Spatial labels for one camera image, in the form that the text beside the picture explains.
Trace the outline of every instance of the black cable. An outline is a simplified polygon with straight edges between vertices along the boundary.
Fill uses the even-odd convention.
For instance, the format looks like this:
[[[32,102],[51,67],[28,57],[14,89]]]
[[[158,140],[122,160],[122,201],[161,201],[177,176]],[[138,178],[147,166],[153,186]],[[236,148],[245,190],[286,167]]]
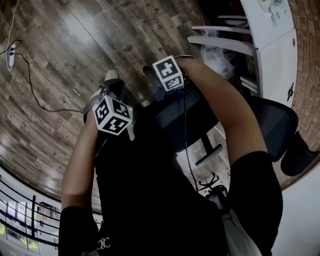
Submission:
[[[4,50],[3,52],[0,52],[0,55],[6,53],[9,49],[11,49],[11,46],[12,46],[15,42],[19,42],[19,43],[18,43],[18,45],[17,45],[14,49],[12,49],[12,51],[15,50],[15,49],[17,49],[17,48],[19,47],[19,45],[22,43],[22,40],[20,40],[20,39],[14,40],[6,50]],[[50,112],[50,113],[56,113],[56,112],[61,112],[61,111],[69,111],[69,112],[83,113],[83,112],[80,111],[80,110],[73,110],[73,109],[66,109],[66,108],[58,109],[58,110],[50,110],[50,109],[47,109],[47,108],[45,108],[44,106],[42,106],[42,105],[39,103],[39,101],[38,101],[38,99],[37,99],[37,97],[36,97],[36,95],[35,95],[34,88],[33,88],[33,86],[32,86],[32,82],[31,82],[31,72],[30,72],[30,64],[29,64],[29,62],[26,60],[26,58],[24,57],[23,54],[21,54],[21,53],[13,53],[13,54],[14,54],[14,55],[20,55],[20,56],[23,58],[23,60],[25,61],[25,63],[28,65],[29,85],[30,85],[30,88],[31,88],[32,95],[33,95],[36,103],[38,104],[38,106],[39,106],[40,108],[42,108],[43,110],[48,111],[48,112]]]
[[[194,181],[195,190],[198,192],[198,186],[197,186],[197,180],[195,178],[194,172],[192,171],[190,160],[189,160],[189,154],[188,154],[188,143],[187,143],[187,82],[184,83],[184,146],[185,146],[185,152],[186,152],[186,159],[188,161],[189,169]]]

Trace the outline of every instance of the plastic bag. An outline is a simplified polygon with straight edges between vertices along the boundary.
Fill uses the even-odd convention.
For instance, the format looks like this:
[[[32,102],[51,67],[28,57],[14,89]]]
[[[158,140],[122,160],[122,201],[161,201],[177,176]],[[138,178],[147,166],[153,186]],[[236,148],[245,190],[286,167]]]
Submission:
[[[218,32],[205,30],[203,36],[218,37]],[[230,63],[234,58],[232,51],[210,45],[202,45],[201,56],[204,64],[223,78],[228,80],[234,75],[235,67]]]

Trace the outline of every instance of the power strip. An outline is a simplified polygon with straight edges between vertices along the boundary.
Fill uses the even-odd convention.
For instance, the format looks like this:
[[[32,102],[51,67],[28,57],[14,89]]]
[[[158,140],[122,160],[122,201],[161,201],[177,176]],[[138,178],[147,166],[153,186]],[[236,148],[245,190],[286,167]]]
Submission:
[[[9,53],[9,68],[12,69],[15,64],[15,53],[16,53],[16,44],[14,43],[11,46],[10,53]]]

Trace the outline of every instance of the wooden floor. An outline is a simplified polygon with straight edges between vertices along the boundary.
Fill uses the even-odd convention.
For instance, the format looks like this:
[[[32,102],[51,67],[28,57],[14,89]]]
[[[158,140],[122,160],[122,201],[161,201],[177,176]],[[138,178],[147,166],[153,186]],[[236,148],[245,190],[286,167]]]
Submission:
[[[16,2],[1,1],[0,49],[8,43]],[[116,68],[127,88],[147,104],[156,84],[142,73],[168,55],[200,49],[186,38],[204,19],[196,0],[20,0],[11,42],[30,63],[40,103],[49,109],[81,110]],[[28,67],[16,57],[12,71],[0,57],[0,162],[30,185],[56,198],[82,115],[49,113],[32,97]],[[99,204],[97,189],[94,205]]]

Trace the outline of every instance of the white wall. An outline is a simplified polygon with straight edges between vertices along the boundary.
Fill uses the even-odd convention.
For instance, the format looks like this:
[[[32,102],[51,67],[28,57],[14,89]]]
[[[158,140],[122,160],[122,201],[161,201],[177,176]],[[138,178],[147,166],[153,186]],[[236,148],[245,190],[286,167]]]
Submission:
[[[273,256],[317,256],[320,252],[320,165],[282,194],[283,216]]]

